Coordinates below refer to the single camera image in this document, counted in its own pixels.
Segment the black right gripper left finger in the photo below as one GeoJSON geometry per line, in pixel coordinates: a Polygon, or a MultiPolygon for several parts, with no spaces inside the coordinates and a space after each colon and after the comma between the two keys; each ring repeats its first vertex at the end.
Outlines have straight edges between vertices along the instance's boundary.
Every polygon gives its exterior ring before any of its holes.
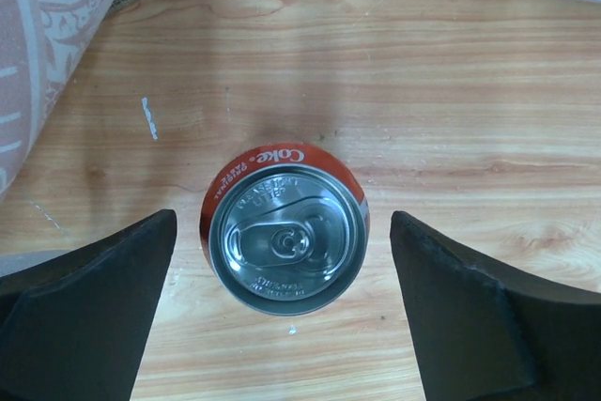
{"type": "Polygon", "coordinates": [[[2,399],[130,399],[176,237],[162,209],[2,277],[2,399]]]}

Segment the red coke can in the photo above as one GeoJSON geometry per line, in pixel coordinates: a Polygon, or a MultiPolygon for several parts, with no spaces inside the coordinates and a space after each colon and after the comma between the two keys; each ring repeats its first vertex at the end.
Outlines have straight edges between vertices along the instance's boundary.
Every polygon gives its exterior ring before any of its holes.
{"type": "Polygon", "coordinates": [[[211,181],[199,235],[211,269],[240,302],[274,316],[314,312],[359,274],[370,213],[358,180],[327,150],[263,143],[211,181]]]}

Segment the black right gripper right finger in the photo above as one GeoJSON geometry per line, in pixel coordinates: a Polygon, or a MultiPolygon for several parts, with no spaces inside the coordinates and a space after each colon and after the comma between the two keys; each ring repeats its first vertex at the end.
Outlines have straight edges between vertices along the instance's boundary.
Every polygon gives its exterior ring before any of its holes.
{"type": "Polygon", "coordinates": [[[390,232],[429,400],[596,400],[600,296],[519,270],[397,211],[390,232]]]}

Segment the pink patterned canvas bag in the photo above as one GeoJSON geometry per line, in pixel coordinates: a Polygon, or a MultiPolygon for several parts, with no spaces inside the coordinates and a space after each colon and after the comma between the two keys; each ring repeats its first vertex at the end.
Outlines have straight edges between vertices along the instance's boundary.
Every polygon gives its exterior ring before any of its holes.
{"type": "Polygon", "coordinates": [[[1,190],[18,175],[101,21],[137,0],[1,0],[1,190]]]}

